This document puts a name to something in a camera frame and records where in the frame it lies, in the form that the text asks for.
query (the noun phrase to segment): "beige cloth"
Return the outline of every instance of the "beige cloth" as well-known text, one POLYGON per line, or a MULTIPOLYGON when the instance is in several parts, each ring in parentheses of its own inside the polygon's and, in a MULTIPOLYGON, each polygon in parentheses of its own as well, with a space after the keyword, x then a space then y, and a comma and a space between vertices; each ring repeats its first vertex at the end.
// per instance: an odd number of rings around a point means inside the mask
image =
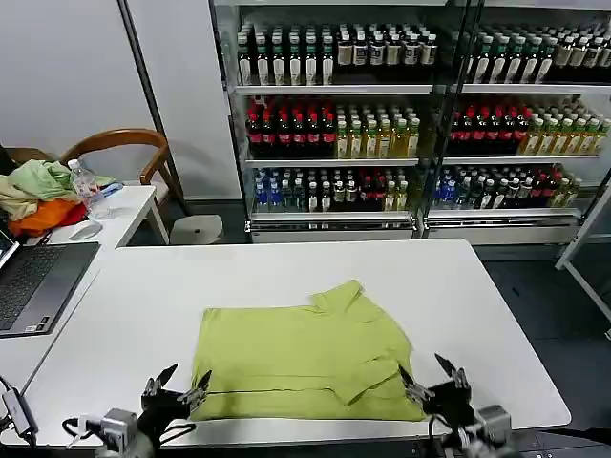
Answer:
POLYGON ((0 208, 9 214, 11 221, 18 221, 38 210, 38 199, 11 184, 8 177, 0 175, 0 208))

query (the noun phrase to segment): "wooden chair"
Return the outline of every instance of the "wooden chair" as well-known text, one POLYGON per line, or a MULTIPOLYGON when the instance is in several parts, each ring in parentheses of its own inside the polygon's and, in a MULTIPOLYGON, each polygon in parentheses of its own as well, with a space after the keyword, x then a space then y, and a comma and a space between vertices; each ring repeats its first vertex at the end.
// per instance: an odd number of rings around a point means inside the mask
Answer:
POLYGON ((5 148, 9 157, 17 165, 23 165, 30 159, 36 160, 55 160, 47 153, 43 153, 35 148, 5 148))
MULTIPOLYGON (((125 145, 151 145, 157 147, 155 155, 140 173, 139 183, 143 185, 152 184, 156 187, 155 201, 158 206, 165 203, 171 194, 178 202, 184 214, 190 216, 191 212, 187 208, 182 191, 166 167, 170 151, 167 140, 159 132, 149 129, 116 129, 101 132, 85 138, 74 145, 61 157, 60 162, 67 165, 69 160, 78 159, 87 153, 125 145), (153 175, 156 172, 159 172, 163 182, 152 181, 153 175)), ((138 181, 125 181, 124 183, 137 184, 138 181)))

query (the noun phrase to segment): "white bottle cap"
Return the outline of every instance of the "white bottle cap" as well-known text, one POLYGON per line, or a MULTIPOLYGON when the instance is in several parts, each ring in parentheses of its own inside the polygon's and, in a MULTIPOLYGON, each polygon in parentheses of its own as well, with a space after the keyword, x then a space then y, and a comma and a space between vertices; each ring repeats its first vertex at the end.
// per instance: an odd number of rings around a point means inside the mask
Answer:
POLYGON ((78 162, 78 159, 70 159, 68 161, 68 168, 70 170, 74 170, 80 167, 80 162, 78 162))

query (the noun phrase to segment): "yellow-green shirt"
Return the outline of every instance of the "yellow-green shirt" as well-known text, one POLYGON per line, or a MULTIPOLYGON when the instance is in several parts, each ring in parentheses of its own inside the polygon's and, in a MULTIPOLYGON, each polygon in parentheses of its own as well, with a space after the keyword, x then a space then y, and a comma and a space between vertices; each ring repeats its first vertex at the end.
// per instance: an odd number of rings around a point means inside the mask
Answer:
POLYGON ((192 383, 212 369, 193 420, 284 417, 420 421, 398 365, 410 343, 394 320, 349 281, 312 305, 209 308, 192 383))

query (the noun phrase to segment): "white table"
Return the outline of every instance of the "white table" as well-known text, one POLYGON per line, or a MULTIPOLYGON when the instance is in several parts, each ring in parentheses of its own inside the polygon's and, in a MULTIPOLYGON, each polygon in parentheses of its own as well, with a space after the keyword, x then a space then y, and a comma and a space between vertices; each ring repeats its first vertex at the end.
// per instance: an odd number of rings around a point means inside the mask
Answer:
MULTIPOLYGON (((0 374, 10 384, 22 390, 27 387, 33 373, 94 281, 103 260, 115 248, 127 244, 147 215, 150 213, 158 215, 157 207, 153 204, 154 196, 154 186, 125 186, 108 197, 108 204, 113 212, 112 217, 101 220, 102 230, 86 240, 97 241, 100 247, 53 331, 42 336, 0 339, 0 374)), ((69 237, 73 232, 73 227, 58 228, 53 231, 49 243, 71 243, 69 237)), ((0 415, 3 416, 4 413, 4 405, 0 403, 0 415)))
MULTIPOLYGON (((61 422, 112 407, 140 412, 147 379, 173 363, 185 390, 204 307, 308 303, 356 279, 406 331, 417 381, 447 380, 433 353, 464 365, 474 404, 501 404, 514 428, 571 415, 471 245, 460 239, 121 248, 104 266, 26 391, 41 447, 61 422)), ((422 436, 426 423, 217 420, 173 446, 422 436)), ((95 444, 89 439, 84 446, 95 444)))

